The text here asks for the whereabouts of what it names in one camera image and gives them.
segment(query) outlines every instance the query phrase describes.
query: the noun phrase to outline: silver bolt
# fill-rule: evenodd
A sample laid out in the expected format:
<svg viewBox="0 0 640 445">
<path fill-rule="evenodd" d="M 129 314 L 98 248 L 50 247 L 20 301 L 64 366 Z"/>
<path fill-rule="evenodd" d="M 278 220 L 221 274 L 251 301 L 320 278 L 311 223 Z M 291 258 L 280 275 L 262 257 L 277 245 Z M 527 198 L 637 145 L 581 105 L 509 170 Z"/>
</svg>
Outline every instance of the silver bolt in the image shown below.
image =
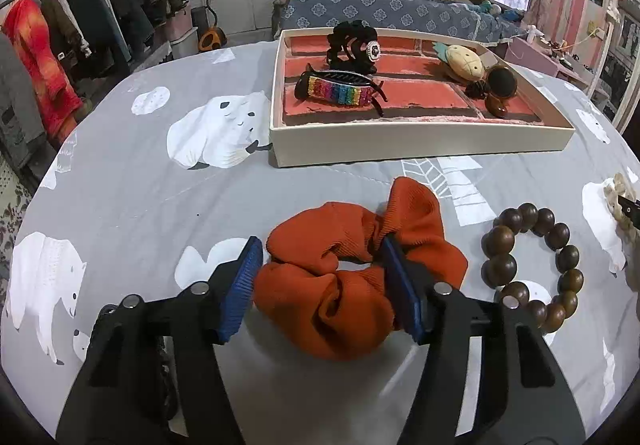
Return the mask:
<svg viewBox="0 0 640 445">
<path fill-rule="evenodd" d="M 127 295 L 122 301 L 122 305 L 126 308 L 135 308 L 138 304 L 140 304 L 140 297 L 135 294 Z"/>
<path fill-rule="evenodd" d="M 449 295 L 449 293 L 453 291 L 453 288 L 448 282 L 436 282 L 436 284 L 433 285 L 433 290 L 440 295 Z"/>
<path fill-rule="evenodd" d="M 503 298 L 502 304 L 510 310 L 514 310 L 520 305 L 518 299 L 516 299 L 513 295 L 507 295 L 505 298 Z"/>
<path fill-rule="evenodd" d="M 207 291 L 209 291 L 209 284 L 204 281 L 199 281 L 191 285 L 191 293 L 194 295 L 204 295 Z"/>
</svg>

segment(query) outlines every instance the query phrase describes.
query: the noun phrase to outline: glittery rainbow stripe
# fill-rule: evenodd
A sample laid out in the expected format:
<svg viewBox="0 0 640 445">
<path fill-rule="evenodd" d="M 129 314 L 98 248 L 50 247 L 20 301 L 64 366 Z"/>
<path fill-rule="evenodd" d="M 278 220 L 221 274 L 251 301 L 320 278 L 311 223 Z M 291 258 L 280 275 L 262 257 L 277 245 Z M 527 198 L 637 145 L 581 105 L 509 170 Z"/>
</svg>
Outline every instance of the glittery rainbow stripe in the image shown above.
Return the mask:
<svg viewBox="0 0 640 445">
<path fill-rule="evenodd" d="M 370 87 L 337 84 L 317 76 L 309 77 L 307 91 L 310 98 L 339 105 L 369 105 L 373 97 L 373 89 Z"/>
</svg>

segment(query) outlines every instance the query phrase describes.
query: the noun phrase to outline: cardboard box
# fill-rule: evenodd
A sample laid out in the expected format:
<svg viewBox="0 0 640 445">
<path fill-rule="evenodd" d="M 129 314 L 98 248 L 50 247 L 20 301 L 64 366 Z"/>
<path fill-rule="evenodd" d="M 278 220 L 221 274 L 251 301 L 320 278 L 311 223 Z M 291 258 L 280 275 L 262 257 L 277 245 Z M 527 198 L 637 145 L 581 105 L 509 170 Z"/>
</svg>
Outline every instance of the cardboard box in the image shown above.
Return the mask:
<svg viewBox="0 0 640 445">
<path fill-rule="evenodd" d="M 351 121 L 285 125 L 283 120 L 285 60 L 291 39 L 326 36 L 332 28 L 284 30 L 276 54 L 270 133 L 280 167 L 419 158 L 463 154 L 559 151 L 574 133 L 573 125 L 528 80 L 518 79 L 527 105 L 544 125 L 468 123 L 465 121 Z M 508 67 L 481 43 L 428 33 L 379 28 L 383 37 L 427 40 L 467 46 L 481 57 Z"/>
</svg>

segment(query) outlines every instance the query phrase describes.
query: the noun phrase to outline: orange scrunchie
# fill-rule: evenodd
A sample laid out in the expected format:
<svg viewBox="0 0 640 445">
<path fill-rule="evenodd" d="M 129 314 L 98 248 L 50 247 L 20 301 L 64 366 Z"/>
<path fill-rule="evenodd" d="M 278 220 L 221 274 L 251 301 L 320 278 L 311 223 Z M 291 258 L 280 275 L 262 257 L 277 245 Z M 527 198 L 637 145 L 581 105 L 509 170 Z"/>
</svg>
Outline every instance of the orange scrunchie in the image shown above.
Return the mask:
<svg viewBox="0 0 640 445">
<path fill-rule="evenodd" d="M 378 347 L 394 311 L 384 270 L 338 270 L 338 260 L 370 263 L 382 238 L 394 233 L 406 256 L 460 287 L 462 252 L 444 239 L 440 206 L 427 187 L 397 178 L 384 216 L 350 203 L 325 203 L 278 225 L 267 240 L 273 262 L 258 272 L 254 300 L 295 345 L 316 357 L 348 360 Z"/>
</svg>

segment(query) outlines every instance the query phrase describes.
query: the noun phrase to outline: brown hair tie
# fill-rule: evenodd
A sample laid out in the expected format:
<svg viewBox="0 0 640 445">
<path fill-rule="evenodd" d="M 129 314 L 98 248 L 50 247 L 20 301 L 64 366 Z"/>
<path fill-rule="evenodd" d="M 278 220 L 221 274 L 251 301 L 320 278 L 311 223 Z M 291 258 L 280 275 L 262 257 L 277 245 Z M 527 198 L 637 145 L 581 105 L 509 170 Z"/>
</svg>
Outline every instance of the brown hair tie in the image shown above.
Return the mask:
<svg viewBox="0 0 640 445">
<path fill-rule="evenodd" d="M 542 301 L 529 301 L 529 289 L 523 282 L 513 281 L 518 265 L 511 255 L 515 235 L 531 230 L 538 237 L 545 237 L 546 245 L 556 253 L 556 267 L 562 274 L 558 281 L 559 294 L 545 306 Z M 500 299 L 510 295 L 521 306 L 526 307 L 545 333 L 560 329 L 578 308 L 578 291 L 584 283 L 582 272 L 575 268 L 580 261 L 580 252 L 568 245 L 571 232 L 564 222 L 556 222 L 556 216 L 548 208 L 538 210 L 531 203 L 516 208 L 507 208 L 495 220 L 494 227 L 482 237 L 482 249 L 489 260 L 482 265 L 484 281 L 496 288 L 504 286 Z"/>
<path fill-rule="evenodd" d="M 386 234 L 406 256 L 459 288 L 466 258 L 444 239 L 440 205 L 427 187 L 397 178 L 386 212 L 325 203 L 278 225 L 267 240 L 273 261 L 258 272 L 254 300 L 289 339 L 316 357 L 355 359 L 377 348 L 393 329 L 382 266 L 338 270 L 340 259 L 372 263 Z"/>
</svg>

